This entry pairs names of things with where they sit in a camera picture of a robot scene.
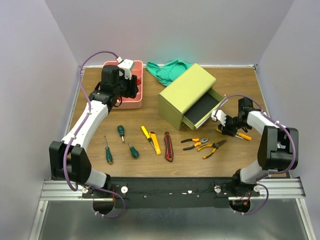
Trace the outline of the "olive green drawer cabinet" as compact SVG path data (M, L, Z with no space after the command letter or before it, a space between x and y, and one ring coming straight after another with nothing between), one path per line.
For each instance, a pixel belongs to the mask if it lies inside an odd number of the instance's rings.
M157 95L158 114L174 129L202 126L225 98L214 89L216 78L198 64Z

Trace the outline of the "long green screwdriver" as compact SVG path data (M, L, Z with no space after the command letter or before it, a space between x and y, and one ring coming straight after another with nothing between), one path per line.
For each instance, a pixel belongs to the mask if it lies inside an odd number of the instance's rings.
M105 157L106 157L106 161L109 165L113 164L113 156L111 154L111 150L108 146L108 142L107 142L107 138L106 136L104 136L104 142L105 142Z

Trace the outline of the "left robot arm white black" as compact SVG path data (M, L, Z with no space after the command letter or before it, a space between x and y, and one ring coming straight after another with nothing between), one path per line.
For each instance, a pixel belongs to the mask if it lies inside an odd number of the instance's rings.
M136 97L138 77L132 73L134 64L134 61L126 59L118 65L103 66L101 80L88 96L86 107L76 124L61 141L53 141L49 146L54 178L93 187L101 198L110 194L110 176L92 167L86 150L98 126L117 100Z

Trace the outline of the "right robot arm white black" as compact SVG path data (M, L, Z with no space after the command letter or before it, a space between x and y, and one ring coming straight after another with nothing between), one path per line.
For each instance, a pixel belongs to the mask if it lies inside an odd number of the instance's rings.
M211 113L214 122L219 122L223 135L235 136L239 129L247 132L255 129L261 139L256 161L249 166L238 169L228 183L220 184L226 195L240 197L251 192L262 179L270 175L287 173L297 167L299 132L296 128L286 127L273 120L255 101L244 95L238 100L238 114L231 117L221 107L227 102L222 100L217 109Z

